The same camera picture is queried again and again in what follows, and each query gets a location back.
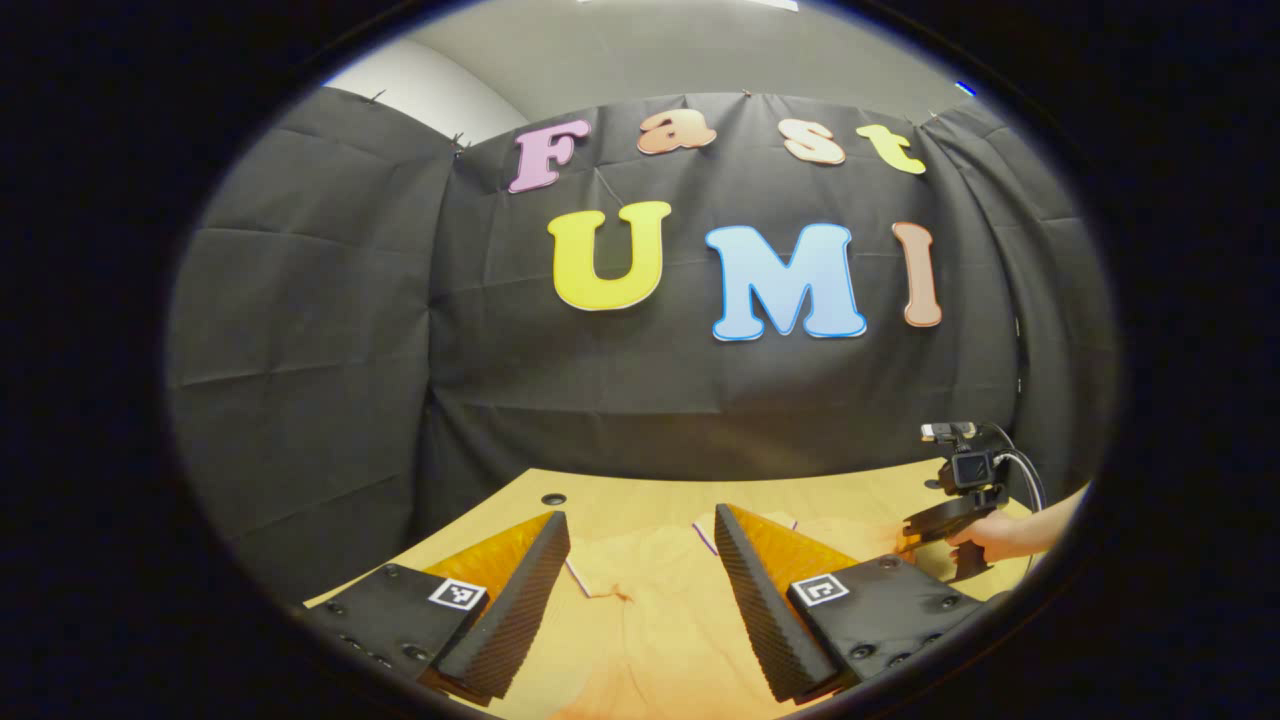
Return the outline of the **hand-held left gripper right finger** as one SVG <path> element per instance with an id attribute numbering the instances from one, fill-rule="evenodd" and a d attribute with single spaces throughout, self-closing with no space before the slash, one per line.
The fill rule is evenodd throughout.
<path id="1" fill-rule="evenodd" d="M 986 606 L 896 553 L 856 560 L 732 503 L 716 552 L 773 697 L 804 705 L 891 673 Z"/>

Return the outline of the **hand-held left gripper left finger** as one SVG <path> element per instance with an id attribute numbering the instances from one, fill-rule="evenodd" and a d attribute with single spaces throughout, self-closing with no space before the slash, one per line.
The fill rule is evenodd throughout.
<path id="1" fill-rule="evenodd" d="M 522 667 L 570 548 L 567 516 L 544 512 L 426 568 L 387 562 L 305 618 L 388 673 L 486 706 Z"/>

